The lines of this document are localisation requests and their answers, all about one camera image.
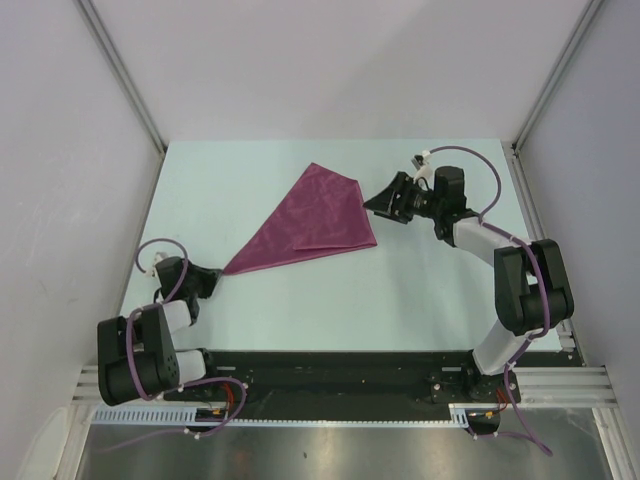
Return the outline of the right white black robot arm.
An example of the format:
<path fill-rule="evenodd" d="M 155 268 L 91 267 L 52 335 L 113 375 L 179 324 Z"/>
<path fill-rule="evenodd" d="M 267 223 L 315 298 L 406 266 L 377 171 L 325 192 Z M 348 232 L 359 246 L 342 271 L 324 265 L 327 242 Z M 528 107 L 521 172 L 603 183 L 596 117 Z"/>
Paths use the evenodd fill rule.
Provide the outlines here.
<path fill-rule="evenodd" d="M 559 245 L 549 239 L 514 236 L 468 208 L 461 168 L 437 168 L 431 186 L 421 186 L 419 180 L 399 172 L 363 206 L 401 224 L 416 216 L 429 219 L 438 240 L 492 267 L 497 320 L 461 368 L 460 389 L 467 398 L 485 401 L 497 389 L 508 392 L 509 371 L 518 358 L 573 314 Z"/>

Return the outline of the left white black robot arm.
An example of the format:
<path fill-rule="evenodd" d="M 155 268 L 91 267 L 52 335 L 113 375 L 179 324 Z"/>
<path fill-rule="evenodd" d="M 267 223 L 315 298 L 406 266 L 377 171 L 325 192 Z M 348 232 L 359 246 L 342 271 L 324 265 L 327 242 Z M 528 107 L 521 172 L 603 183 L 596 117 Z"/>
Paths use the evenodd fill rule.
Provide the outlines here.
<path fill-rule="evenodd" d="M 199 302 L 212 296 L 222 271 L 158 254 L 152 275 L 159 288 L 150 306 L 133 320 L 119 316 L 97 326 L 99 392 L 109 406 L 154 398 L 184 384 L 207 400 L 221 387 L 212 354 L 203 348 L 180 351 L 173 335 L 196 324 Z"/>

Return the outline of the purple cloth napkin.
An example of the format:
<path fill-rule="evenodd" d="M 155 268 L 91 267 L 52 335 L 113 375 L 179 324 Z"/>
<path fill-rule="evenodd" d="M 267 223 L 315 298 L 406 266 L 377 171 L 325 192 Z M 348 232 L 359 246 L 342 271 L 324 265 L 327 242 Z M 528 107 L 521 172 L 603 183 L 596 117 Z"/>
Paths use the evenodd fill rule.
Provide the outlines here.
<path fill-rule="evenodd" d="M 239 275 L 377 245 L 359 183 L 310 164 L 223 269 Z"/>

